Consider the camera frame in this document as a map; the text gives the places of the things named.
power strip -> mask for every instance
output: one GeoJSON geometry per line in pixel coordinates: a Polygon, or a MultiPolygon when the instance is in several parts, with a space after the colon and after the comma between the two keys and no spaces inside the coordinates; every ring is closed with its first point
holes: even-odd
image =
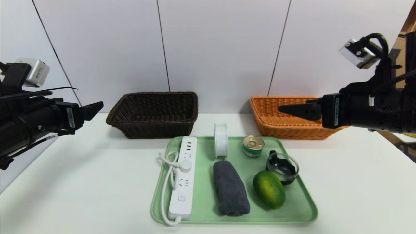
{"type": "Polygon", "coordinates": [[[178,170],[179,185],[172,191],[171,203],[169,204],[169,219],[181,217],[182,220],[189,219],[192,211],[193,184],[195,178],[196,162],[196,137],[183,137],[178,163],[184,160],[191,162],[191,170],[183,172],[178,170]]]}

tape roll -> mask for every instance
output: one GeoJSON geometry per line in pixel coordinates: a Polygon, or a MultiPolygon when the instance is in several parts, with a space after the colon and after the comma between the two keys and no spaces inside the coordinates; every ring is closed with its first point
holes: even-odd
{"type": "Polygon", "coordinates": [[[227,124],[215,124],[214,130],[215,158],[228,156],[227,124]]]}

white table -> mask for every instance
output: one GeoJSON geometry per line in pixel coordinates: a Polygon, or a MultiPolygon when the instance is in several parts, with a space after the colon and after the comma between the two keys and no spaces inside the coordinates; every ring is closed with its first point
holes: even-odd
{"type": "MultiPolygon", "coordinates": [[[[150,215],[168,139],[128,140],[105,114],[59,138],[0,195],[1,234],[416,232],[416,165],[377,133],[348,128],[323,141],[283,140],[318,220],[309,225],[166,227],[150,215]]],[[[193,136],[258,134],[252,115],[200,114],[193,136]]]]}

gray towel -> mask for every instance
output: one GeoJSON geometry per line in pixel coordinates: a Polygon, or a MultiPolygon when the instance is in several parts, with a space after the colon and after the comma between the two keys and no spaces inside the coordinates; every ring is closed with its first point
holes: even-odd
{"type": "Polygon", "coordinates": [[[229,161],[214,164],[214,183],[220,200],[218,209],[221,214],[241,216],[250,212],[244,184],[229,161]]]}

brown wicker basket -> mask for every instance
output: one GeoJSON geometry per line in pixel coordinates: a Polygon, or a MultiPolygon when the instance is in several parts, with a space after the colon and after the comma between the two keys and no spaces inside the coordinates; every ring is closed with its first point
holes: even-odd
{"type": "Polygon", "coordinates": [[[139,92],[121,97],[106,123],[129,139],[174,138],[189,136],[197,117],[194,92],[139,92]]]}
{"type": "Polygon", "coordinates": [[[322,120],[309,121],[279,112],[278,106],[305,103],[316,97],[252,97],[256,124],[263,136],[278,139],[322,140],[337,131],[346,128],[327,129],[322,127],[322,120]]]}

